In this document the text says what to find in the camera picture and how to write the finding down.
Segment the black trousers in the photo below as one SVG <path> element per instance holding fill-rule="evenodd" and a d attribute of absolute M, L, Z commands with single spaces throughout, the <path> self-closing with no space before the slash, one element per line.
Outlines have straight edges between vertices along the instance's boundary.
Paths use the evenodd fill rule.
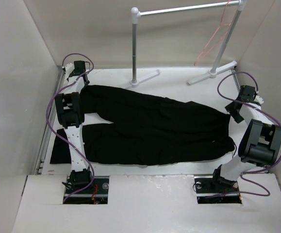
<path fill-rule="evenodd" d="M 90 162 L 169 165 L 215 160 L 235 149 L 230 115 L 197 102 L 101 85 L 85 87 L 80 99 L 85 114 L 104 120 L 83 126 Z"/>

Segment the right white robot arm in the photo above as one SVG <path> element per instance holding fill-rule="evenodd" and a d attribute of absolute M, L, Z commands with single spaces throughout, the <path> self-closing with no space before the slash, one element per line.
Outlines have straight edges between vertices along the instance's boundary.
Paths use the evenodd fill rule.
<path fill-rule="evenodd" d="M 210 186 L 215 192 L 233 187 L 244 172 L 276 162 L 281 147 L 281 125 L 262 113 L 261 104 L 256 89 L 242 85 L 237 98 L 225 107 L 235 122 L 244 121 L 248 127 L 238 154 L 214 170 Z"/>

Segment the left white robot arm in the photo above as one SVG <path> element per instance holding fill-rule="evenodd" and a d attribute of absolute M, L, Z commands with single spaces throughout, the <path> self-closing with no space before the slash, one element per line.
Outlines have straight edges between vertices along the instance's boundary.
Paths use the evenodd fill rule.
<path fill-rule="evenodd" d="M 83 142 L 84 113 L 81 110 L 81 90 L 89 84 L 85 61 L 75 61 L 65 66 L 66 89 L 55 97 L 58 122 L 66 134 L 71 158 L 71 173 L 64 183 L 69 194 L 90 193 L 94 188 Z"/>

